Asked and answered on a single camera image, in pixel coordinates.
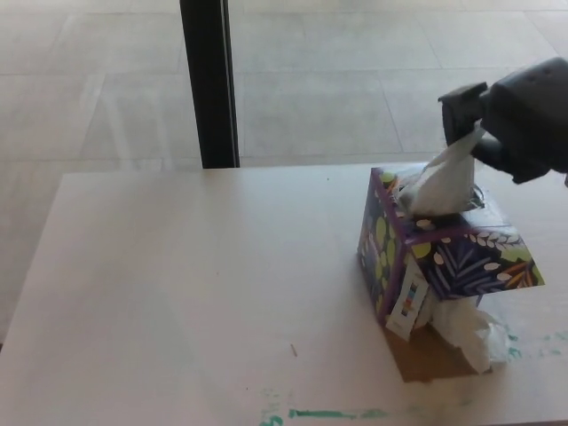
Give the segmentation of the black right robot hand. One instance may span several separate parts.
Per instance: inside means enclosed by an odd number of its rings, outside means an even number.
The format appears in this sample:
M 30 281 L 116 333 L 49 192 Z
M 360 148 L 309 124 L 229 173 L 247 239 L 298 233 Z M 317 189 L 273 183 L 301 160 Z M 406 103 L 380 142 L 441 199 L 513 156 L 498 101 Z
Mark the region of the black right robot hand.
M 521 185 L 567 173 L 567 60 L 519 69 L 441 96 L 446 144 L 475 135 L 471 155 Z

